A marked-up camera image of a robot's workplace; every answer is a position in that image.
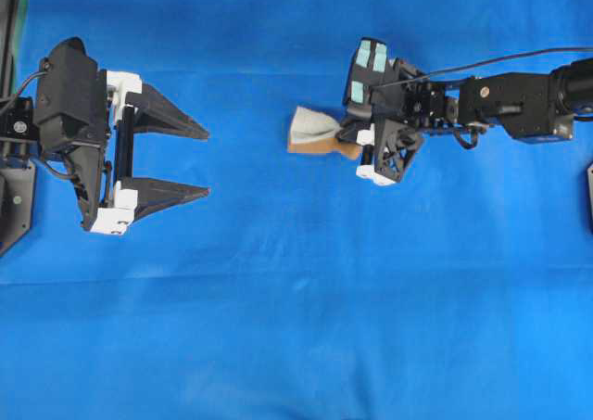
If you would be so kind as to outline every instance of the blue cloth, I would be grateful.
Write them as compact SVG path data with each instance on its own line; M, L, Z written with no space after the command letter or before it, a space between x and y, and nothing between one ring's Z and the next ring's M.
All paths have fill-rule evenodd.
M136 139L134 173L210 197L90 235L41 172L0 260L6 419L554 419L593 412L593 126L467 152L401 185L286 153L297 105L339 116L361 36L424 70L591 45L590 0L31 0L19 78L79 35L211 131ZM473 73L549 72L582 54Z

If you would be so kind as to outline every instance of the mounting plate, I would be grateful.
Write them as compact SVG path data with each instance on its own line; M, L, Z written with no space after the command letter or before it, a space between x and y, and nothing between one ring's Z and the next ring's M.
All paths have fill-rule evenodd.
M0 256L31 229L36 174L30 160L25 169L0 170L0 178L4 178L4 193L0 193L4 195L0 202Z

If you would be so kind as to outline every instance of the black cable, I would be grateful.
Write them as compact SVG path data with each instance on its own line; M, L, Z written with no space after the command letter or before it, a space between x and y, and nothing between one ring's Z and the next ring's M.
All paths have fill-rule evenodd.
M450 74L452 72L459 72L462 70L472 70L474 68L479 68L479 67L485 66L485 65L491 65L493 63L499 63L501 61L514 60L516 58L527 58L527 57L533 57L533 56L541 56L543 54L551 54L554 52L593 52L593 46L551 47L549 49L540 49L538 51L522 52L519 54L512 54L510 56L490 58L489 60L478 61L477 63L472 63L471 65L458 66L457 68L447 68L445 70L434 70L432 72L428 72L427 74L421 75L420 77L415 77L413 79L399 80L397 82L376 84L375 86L371 86L371 89L383 88L385 86L394 86L396 84L420 82L422 80L426 80L431 77L435 77L436 75Z
M29 77L27 77L27 79L22 83L22 85L20 86L20 88L17 90L17 92L15 94L11 95L10 97L6 97L6 99L8 101L0 109L0 117L2 117L9 109L12 108L12 106L15 104L15 102L20 97L22 92L25 90L25 88L27 86L29 86L29 83L31 83L33 80L37 79L38 77L46 75L46 73L47 72L45 70L38 70L37 72L34 72Z
M42 166L46 167L47 170L52 173L56 178L58 179L62 179L64 181L69 181L70 179L72 179L74 176L71 174L65 174L64 172L59 172L58 170L55 170L49 163L47 163L46 160L41 159L41 158L37 158L37 157L31 157L32 160L39 162Z

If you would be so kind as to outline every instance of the screw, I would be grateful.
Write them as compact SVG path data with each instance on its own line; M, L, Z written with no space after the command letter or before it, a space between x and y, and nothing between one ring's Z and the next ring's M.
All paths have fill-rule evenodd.
M27 123L24 121L15 121L15 124L12 125L12 129L15 130L15 133L23 134L27 132Z

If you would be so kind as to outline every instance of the blue fabric surface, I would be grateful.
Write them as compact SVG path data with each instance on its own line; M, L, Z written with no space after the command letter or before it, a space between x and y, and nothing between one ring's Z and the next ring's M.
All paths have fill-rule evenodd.
M81 36L211 131L138 136L134 173L212 194L90 235L41 172L0 261L0 417L590 418L592 125L432 138L388 188L285 148L297 105L342 112L363 35L434 70L591 45L590 21L590 0L30 0L19 78Z

